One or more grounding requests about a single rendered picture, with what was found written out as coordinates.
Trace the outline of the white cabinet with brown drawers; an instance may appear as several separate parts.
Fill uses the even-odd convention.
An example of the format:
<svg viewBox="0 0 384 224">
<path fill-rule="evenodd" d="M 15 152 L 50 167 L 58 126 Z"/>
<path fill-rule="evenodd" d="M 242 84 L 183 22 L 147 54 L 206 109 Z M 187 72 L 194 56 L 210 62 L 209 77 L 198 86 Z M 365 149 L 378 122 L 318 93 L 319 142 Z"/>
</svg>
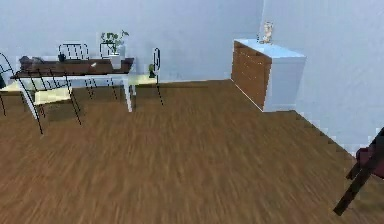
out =
<svg viewBox="0 0 384 224">
<path fill-rule="evenodd" d="M 231 80 L 262 112 L 291 111 L 306 57 L 257 39 L 233 42 Z"/>
</svg>

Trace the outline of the small beige statue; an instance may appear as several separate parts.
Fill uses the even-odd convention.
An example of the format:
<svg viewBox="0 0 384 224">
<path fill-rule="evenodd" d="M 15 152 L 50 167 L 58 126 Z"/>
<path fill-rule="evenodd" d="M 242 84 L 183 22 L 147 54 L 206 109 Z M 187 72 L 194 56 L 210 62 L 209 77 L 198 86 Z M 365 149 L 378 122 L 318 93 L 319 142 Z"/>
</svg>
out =
<svg viewBox="0 0 384 224">
<path fill-rule="evenodd" d="M 273 23 L 265 22 L 263 25 L 264 35 L 261 39 L 262 44 L 269 44 L 272 41 Z"/>
</svg>

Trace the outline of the green house plant white pot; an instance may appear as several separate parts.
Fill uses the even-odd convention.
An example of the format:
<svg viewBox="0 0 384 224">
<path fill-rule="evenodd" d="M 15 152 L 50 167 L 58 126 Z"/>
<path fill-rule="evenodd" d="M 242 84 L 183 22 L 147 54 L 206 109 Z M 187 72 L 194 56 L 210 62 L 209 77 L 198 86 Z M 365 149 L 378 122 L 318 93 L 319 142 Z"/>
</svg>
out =
<svg viewBox="0 0 384 224">
<path fill-rule="evenodd" d="M 128 35 L 129 33 L 124 30 L 120 33 L 106 32 L 101 34 L 101 43 L 110 50 L 108 57 L 113 69 L 120 69 L 122 67 L 121 61 L 125 58 L 124 38 Z"/>
</svg>

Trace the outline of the grey lumpy object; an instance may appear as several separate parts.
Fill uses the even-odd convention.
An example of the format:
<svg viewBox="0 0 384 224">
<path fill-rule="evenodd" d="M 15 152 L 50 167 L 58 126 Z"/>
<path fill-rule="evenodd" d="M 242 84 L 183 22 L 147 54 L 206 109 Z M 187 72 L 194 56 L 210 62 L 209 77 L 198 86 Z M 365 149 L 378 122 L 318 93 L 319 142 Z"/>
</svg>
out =
<svg viewBox="0 0 384 224">
<path fill-rule="evenodd" d="M 44 64 L 45 63 L 45 61 L 42 58 L 40 58 L 40 57 L 29 58 L 28 56 L 22 56 L 19 59 L 19 62 L 20 62 L 21 65 Z"/>
</svg>

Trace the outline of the dark wood white-legged table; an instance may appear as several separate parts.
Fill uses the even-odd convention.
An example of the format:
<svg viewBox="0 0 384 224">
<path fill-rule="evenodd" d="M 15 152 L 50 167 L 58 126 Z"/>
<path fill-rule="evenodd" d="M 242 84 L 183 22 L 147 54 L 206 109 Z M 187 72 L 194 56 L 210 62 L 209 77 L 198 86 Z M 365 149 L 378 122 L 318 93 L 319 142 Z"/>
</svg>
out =
<svg viewBox="0 0 384 224">
<path fill-rule="evenodd" d="M 125 58 L 121 61 L 121 68 L 114 69 L 109 59 L 45 61 L 16 72 L 12 79 L 21 88 L 27 105 L 36 118 L 30 91 L 64 87 L 66 81 L 73 88 L 120 85 L 130 73 L 133 62 L 133 58 Z"/>
</svg>

